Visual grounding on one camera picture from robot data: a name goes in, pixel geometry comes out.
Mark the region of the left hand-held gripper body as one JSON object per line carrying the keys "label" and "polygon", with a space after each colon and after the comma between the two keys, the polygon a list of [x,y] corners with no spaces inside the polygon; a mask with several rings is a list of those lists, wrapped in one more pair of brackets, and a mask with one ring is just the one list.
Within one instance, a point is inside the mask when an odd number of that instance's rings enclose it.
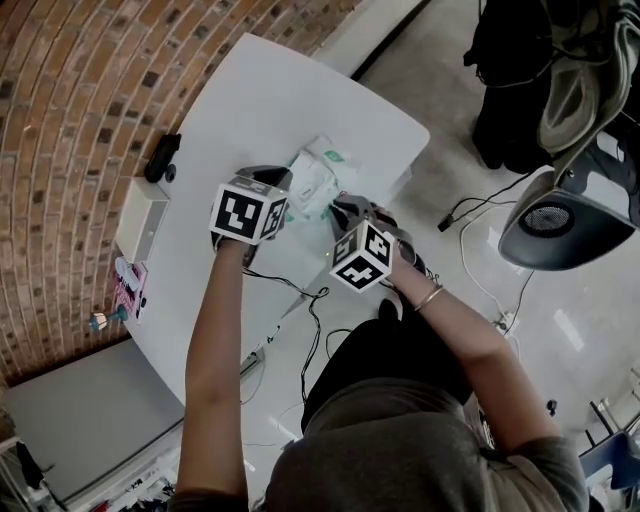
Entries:
{"label": "left hand-held gripper body", "polygon": [[235,176],[219,186],[209,222],[217,235],[257,245],[280,230],[288,192],[253,179]]}

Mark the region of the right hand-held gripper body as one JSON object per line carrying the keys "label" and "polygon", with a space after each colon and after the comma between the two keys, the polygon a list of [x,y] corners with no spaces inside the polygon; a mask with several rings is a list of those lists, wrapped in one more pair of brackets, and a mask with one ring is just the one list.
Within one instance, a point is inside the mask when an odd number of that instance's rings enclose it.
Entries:
{"label": "right hand-held gripper body", "polygon": [[394,219],[374,211],[337,239],[329,274],[353,291],[366,291],[391,275],[395,248],[408,263],[418,263],[411,236]]}

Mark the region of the white green wet wipe pack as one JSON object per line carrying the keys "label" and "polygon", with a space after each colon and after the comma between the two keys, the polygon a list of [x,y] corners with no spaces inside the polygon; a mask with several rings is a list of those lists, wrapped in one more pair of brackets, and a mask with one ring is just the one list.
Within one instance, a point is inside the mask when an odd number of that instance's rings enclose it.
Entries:
{"label": "white green wet wipe pack", "polygon": [[355,189],[360,163],[320,134],[298,150],[289,169],[293,175],[290,203],[299,215],[316,220],[341,192]]}

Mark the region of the person's left forearm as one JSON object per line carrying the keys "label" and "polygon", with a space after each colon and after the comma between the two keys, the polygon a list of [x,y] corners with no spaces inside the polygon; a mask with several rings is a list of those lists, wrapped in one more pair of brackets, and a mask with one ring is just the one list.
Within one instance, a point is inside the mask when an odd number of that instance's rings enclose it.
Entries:
{"label": "person's left forearm", "polygon": [[221,243],[191,337],[177,490],[247,496],[241,441],[240,355],[247,245]]}

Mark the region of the person's right forearm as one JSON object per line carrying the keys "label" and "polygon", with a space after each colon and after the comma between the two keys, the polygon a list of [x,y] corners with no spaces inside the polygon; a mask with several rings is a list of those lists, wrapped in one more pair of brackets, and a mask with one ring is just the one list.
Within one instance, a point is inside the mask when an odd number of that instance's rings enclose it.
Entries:
{"label": "person's right forearm", "polygon": [[528,442],[561,435],[493,325],[404,259],[393,264],[391,282],[459,361],[501,448],[513,452]]}

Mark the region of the black oblong case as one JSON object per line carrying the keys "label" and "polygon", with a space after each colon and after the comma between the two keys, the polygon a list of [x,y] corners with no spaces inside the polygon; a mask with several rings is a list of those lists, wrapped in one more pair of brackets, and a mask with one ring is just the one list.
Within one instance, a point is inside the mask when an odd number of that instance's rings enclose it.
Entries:
{"label": "black oblong case", "polygon": [[179,150],[181,134],[164,134],[144,168],[144,177],[149,183],[157,183],[165,175],[174,154]]}

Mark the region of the white rectangular box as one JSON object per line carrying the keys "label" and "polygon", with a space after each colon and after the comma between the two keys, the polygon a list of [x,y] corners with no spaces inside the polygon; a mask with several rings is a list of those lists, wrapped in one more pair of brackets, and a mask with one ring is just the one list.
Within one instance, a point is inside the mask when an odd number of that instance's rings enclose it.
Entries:
{"label": "white rectangular box", "polygon": [[132,179],[123,204],[115,242],[130,263],[148,260],[170,199],[144,177]]}

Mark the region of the person's black trousers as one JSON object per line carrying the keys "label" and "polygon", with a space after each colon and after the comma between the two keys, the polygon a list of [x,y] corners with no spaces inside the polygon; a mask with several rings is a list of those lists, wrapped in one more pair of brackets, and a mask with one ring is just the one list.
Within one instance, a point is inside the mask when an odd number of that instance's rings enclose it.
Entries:
{"label": "person's black trousers", "polygon": [[417,313],[363,322],[342,342],[307,396],[301,428],[333,395],[376,378],[398,378],[442,389],[464,405],[471,386],[441,337]]}

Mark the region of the white handheld fan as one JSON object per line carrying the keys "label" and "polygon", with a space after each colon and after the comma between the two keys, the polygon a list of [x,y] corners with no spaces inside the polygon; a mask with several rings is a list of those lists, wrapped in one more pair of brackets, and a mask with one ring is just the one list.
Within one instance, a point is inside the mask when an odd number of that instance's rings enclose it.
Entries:
{"label": "white handheld fan", "polygon": [[135,267],[123,256],[115,260],[115,271],[121,282],[135,292],[140,286],[140,279],[135,273]]}

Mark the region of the pink box with bottle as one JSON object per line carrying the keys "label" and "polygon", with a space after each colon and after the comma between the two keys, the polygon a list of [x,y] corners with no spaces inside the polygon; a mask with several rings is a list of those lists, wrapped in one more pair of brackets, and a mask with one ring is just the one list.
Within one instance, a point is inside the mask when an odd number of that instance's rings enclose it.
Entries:
{"label": "pink box with bottle", "polygon": [[140,279],[139,288],[133,292],[129,287],[124,285],[119,279],[118,275],[115,271],[115,293],[116,293],[116,304],[124,305],[129,313],[130,318],[135,318],[135,310],[140,296],[145,296],[144,286],[146,283],[148,271],[143,263],[131,263],[135,267],[135,273],[138,275]]}

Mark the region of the small blue desk lamp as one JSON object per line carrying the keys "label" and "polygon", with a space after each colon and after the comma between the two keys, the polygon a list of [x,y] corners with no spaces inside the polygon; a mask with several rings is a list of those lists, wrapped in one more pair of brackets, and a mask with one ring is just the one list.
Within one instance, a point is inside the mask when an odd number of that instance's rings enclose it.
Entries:
{"label": "small blue desk lamp", "polygon": [[125,322],[129,318],[126,307],[118,305],[111,313],[96,312],[91,315],[89,325],[92,330],[98,332],[104,330],[108,325],[117,322]]}

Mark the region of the grey swivel chair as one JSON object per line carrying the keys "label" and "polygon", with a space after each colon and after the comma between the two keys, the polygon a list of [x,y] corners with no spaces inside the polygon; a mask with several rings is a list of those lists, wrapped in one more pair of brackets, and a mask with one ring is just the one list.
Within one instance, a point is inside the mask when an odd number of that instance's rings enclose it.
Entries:
{"label": "grey swivel chair", "polygon": [[537,176],[512,210],[498,249],[510,263],[563,271],[640,231],[640,138],[597,135],[562,172]]}

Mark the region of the person's grey shirt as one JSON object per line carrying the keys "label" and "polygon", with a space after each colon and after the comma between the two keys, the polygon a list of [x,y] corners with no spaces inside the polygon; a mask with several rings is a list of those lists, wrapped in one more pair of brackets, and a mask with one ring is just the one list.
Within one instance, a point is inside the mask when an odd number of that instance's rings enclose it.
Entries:
{"label": "person's grey shirt", "polygon": [[512,452],[486,446],[447,392],[378,378],[312,415],[277,460],[263,512],[588,512],[578,456],[563,437]]}

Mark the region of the grey cabinet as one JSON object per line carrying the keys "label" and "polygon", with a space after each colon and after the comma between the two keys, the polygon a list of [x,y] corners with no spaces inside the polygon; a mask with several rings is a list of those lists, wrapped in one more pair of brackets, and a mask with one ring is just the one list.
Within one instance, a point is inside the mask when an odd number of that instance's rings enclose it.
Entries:
{"label": "grey cabinet", "polygon": [[133,340],[19,384],[4,403],[64,503],[168,432],[184,411]]}

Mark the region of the blue chair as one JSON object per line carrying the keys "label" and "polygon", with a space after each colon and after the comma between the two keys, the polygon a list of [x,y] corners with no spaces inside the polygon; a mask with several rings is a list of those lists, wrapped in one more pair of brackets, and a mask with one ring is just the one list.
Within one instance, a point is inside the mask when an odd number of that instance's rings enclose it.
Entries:
{"label": "blue chair", "polygon": [[640,447],[626,431],[607,437],[579,457],[584,474],[591,477],[612,468],[611,488],[625,490],[640,485]]}

